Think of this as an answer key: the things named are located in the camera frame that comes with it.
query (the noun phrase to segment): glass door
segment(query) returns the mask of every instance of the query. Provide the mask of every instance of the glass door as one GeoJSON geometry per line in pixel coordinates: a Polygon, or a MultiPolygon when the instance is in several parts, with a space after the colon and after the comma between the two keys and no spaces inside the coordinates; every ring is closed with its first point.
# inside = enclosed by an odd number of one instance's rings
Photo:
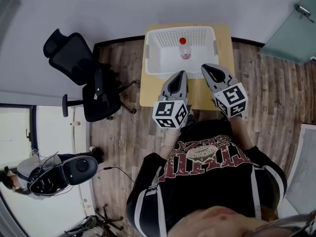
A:
{"type": "Polygon", "coordinates": [[[0,107],[0,168],[29,157],[31,142],[29,108],[0,107]]]}
{"type": "Polygon", "coordinates": [[[316,0],[300,0],[259,53],[299,64],[316,56],[316,0]]]}

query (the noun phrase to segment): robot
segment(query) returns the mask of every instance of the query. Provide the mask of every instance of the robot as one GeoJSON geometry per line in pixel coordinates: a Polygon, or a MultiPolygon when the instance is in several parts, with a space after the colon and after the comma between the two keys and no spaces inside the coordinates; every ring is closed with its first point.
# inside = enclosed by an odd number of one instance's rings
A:
{"type": "MultiPolygon", "coordinates": [[[[248,97],[231,72],[220,65],[203,64],[202,74],[211,90],[211,98],[228,118],[239,115],[247,108],[248,97]]],[[[153,119],[160,128],[181,128],[188,115],[188,76],[180,71],[162,86],[158,101],[154,104],[153,119]]]]}

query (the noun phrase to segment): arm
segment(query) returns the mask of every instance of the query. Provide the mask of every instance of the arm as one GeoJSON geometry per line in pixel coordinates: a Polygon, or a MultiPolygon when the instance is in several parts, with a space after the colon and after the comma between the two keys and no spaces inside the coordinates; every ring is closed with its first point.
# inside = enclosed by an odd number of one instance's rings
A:
{"type": "Polygon", "coordinates": [[[163,145],[160,150],[160,157],[167,160],[169,155],[171,154],[174,146],[177,144],[179,136],[180,136],[180,129],[167,129],[164,133],[164,140],[163,145]]]}
{"type": "Polygon", "coordinates": [[[265,167],[273,175],[275,179],[281,180],[281,182],[283,183],[285,193],[287,189],[287,180],[283,170],[276,163],[274,163],[267,155],[261,152],[257,147],[253,146],[249,138],[245,123],[241,119],[241,117],[232,117],[231,126],[233,135],[236,140],[236,144],[242,149],[244,154],[254,164],[258,165],[259,167],[265,167]]]}
{"type": "Polygon", "coordinates": [[[249,150],[253,148],[253,144],[249,138],[246,125],[240,116],[231,118],[231,126],[237,146],[242,150],[249,150]]]}
{"type": "Polygon", "coordinates": [[[139,170],[135,184],[131,194],[128,197],[126,205],[126,215],[133,227],[135,227],[134,213],[138,197],[143,190],[146,190],[152,185],[157,171],[163,168],[166,160],[161,158],[158,154],[152,153],[144,158],[142,167],[139,170]]]}

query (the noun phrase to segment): door handle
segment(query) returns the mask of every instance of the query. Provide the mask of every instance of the door handle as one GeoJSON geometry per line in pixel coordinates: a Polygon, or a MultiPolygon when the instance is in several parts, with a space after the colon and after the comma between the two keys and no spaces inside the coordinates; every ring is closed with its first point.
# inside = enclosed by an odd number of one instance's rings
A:
{"type": "Polygon", "coordinates": [[[30,135],[30,133],[28,133],[27,129],[25,129],[25,136],[26,136],[26,138],[29,139],[29,141],[31,141],[31,135],[30,135]]]}
{"type": "Polygon", "coordinates": [[[299,4],[295,4],[294,9],[301,14],[300,19],[302,19],[303,17],[306,17],[309,21],[311,21],[312,23],[315,23],[314,20],[310,19],[311,13],[307,9],[300,6],[299,4]]]}

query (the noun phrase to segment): white plastic basket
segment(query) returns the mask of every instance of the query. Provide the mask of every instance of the white plastic basket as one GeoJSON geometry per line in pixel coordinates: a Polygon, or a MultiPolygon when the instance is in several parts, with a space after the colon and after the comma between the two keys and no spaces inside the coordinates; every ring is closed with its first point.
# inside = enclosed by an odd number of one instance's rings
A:
{"type": "Polygon", "coordinates": [[[203,78],[201,65],[218,64],[218,53],[213,28],[209,26],[174,27],[152,30],[146,38],[146,73],[167,79],[185,70],[189,79],[203,78]],[[180,38],[191,46],[191,57],[182,59],[178,49],[180,38]]]}

